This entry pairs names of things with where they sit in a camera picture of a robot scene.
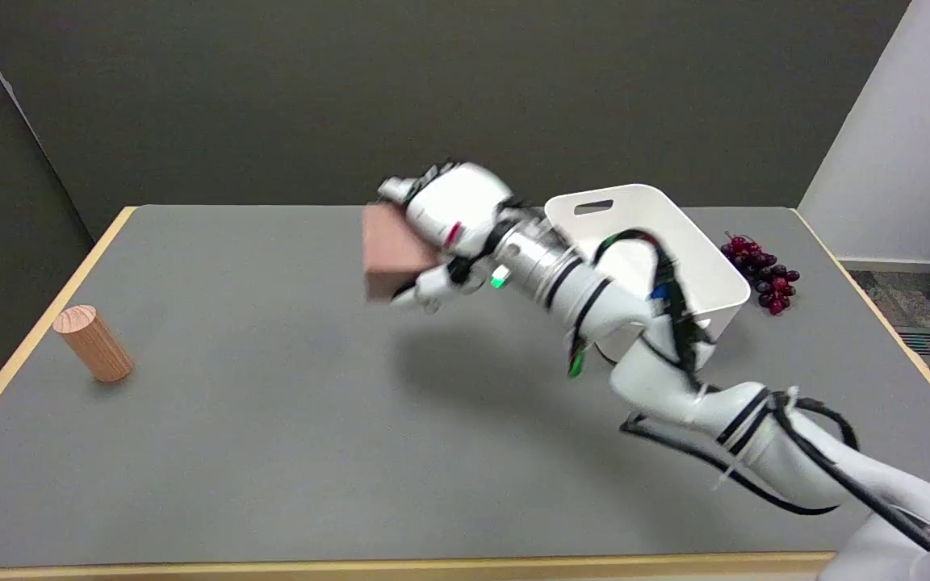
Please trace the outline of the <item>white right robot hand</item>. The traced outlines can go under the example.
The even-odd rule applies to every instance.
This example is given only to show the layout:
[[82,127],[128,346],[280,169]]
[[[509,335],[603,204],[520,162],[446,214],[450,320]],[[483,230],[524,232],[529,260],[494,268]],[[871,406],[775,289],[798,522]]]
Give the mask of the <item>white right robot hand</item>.
[[478,291],[495,268],[494,248],[526,214],[501,178],[471,162],[444,161],[414,179],[387,178],[378,196],[398,206],[409,227],[442,258],[392,294],[395,307],[427,313]]

